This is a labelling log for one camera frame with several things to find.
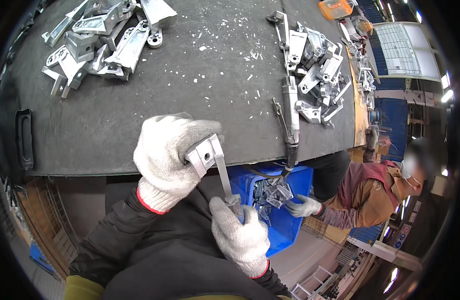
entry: fluorescent light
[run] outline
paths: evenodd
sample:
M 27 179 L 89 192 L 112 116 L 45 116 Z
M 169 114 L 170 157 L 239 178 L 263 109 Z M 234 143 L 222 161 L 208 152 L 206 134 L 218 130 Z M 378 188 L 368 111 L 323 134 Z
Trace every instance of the fluorescent light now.
M 422 15 L 420 15 L 420 13 L 417 11 L 415 13 L 415 16 L 417 17 L 418 22 L 421 24 L 422 23 Z
M 442 88 L 444 90 L 449 87 L 450 84 L 449 84 L 449 78 L 447 77 L 447 74 L 443 75 L 440 80 L 442 81 Z
M 453 96 L 453 91 L 452 90 L 449 90 L 447 93 L 445 93 L 445 95 L 443 95 L 442 99 L 440 100 L 442 103 L 445 103 L 447 101 L 449 101 L 450 98 L 452 98 Z
M 399 269 L 395 268 L 393 271 L 392 271 L 392 277 L 391 277 L 391 281 L 394 281 L 396 278 L 397 278 L 397 274 L 399 273 Z
M 385 294 L 388 290 L 390 290 L 390 287 L 392 286 L 394 282 L 393 281 L 390 281 L 389 285 L 387 285 L 387 287 L 385 288 L 385 290 L 383 291 L 383 293 Z

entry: gray table surface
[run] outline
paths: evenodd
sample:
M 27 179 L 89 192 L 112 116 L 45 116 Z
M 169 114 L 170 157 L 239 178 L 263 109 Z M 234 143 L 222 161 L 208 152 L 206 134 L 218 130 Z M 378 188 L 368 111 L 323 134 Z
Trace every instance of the gray table surface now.
M 318 2 L 283 1 L 289 23 L 300 21 L 339 42 L 336 22 L 323 17 Z M 33 111 L 35 168 L 31 173 L 137 172 L 132 156 L 143 121 L 180 111 L 222 123 L 229 165 L 285 156 L 282 130 L 271 106 L 272 97 L 282 101 L 283 53 L 274 28 L 265 20 L 282 9 L 280 0 L 173 0 L 178 12 L 173 27 L 163 32 L 160 48 L 145 45 L 129 81 L 87 75 L 79 89 L 62 100 L 50 96 L 53 80 L 41 67 L 64 41 L 50 48 L 41 34 L 51 31 L 79 3 L 61 0 L 46 8 L 10 67 L 22 108 Z M 200 51 L 201 46 L 207 49 Z M 246 61 L 251 51 L 261 57 Z M 345 51 L 343 56 L 342 73 L 350 74 Z M 333 119 L 335 130 L 300 118 L 300 161 L 353 147 L 351 88 L 344 99 L 343 110 Z

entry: knit work glove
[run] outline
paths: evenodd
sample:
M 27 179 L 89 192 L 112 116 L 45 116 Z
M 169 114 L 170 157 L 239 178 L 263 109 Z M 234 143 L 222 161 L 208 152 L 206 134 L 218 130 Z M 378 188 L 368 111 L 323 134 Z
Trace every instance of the knit work glove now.
M 292 201 L 287 201 L 285 207 L 295 218 L 298 217 L 308 217 L 309 215 L 317 215 L 320 210 L 322 210 L 322 204 L 317 201 L 315 198 L 306 197 L 300 194 L 297 194 L 297 198 L 303 203 L 295 203 Z
M 219 197 L 210 201 L 212 232 L 218 247 L 228 260 L 251 279 L 261 277 L 268 269 L 266 252 L 270 247 L 268 228 L 258 220 L 257 211 L 242 206 L 245 222 L 241 224 Z
M 193 120 L 186 112 L 151 117 L 143 122 L 133 161 L 142 174 L 137 196 L 144 207 L 164 214 L 200 182 L 185 152 L 209 135 L 219 134 L 220 122 Z
M 380 135 L 380 129 L 378 125 L 371 125 L 366 130 L 366 138 L 367 138 L 367 149 L 375 149 L 378 142 L 378 136 Z

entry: worker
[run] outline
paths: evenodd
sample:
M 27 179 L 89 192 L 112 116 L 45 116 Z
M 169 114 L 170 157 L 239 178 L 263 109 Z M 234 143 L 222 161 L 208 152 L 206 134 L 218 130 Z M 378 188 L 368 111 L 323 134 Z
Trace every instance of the worker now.
M 241 224 L 221 198 L 202 195 L 185 164 L 191 145 L 220 133 L 219 122 L 187 113 L 143 123 L 138 187 L 78 246 L 66 300 L 291 297 L 265 256 L 268 229 L 257 211 L 244 205 Z
M 408 196 L 430 192 L 438 168 L 429 141 L 412 141 L 400 166 L 376 163 L 379 128 L 372 125 L 367 132 L 363 163 L 351 163 L 346 150 L 303 162 L 315 168 L 314 195 L 297 195 L 300 204 L 288 201 L 290 214 L 340 229 L 370 227 L 385 222 Z

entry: gloved hand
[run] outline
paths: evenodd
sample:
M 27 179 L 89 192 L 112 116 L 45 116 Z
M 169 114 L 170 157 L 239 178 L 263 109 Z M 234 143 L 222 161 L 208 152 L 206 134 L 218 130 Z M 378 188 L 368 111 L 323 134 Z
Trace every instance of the gloved hand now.
M 378 136 L 380 135 L 380 129 L 378 125 L 371 125 L 366 130 L 367 138 L 367 149 L 375 149 L 377 146 Z
M 143 206 L 164 214 L 185 198 L 200 182 L 193 165 L 184 164 L 186 150 L 221 130 L 220 122 L 193 120 L 186 112 L 144 121 L 133 153 L 143 175 L 137 192 Z
M 297 198 L 303 203 L 295 203 L 292 201 L 287 201 L 285 207 L 295 218 L 298 217 L 308 217 L 309 215 L 317 215 L 322 209 L 322 203 L 317 201 L 314 198 L 306 197 L 300 194 L 297 194 Z
M 253 207 L 242 206 L 245 214 L 243 224 L 219 197 L 210 201 L 212 232 L 218 247 L 227 259 L 250 278 L 261 277 L 268 269 L 266 252 L 270 247 L 268 228 L 258 220 Z

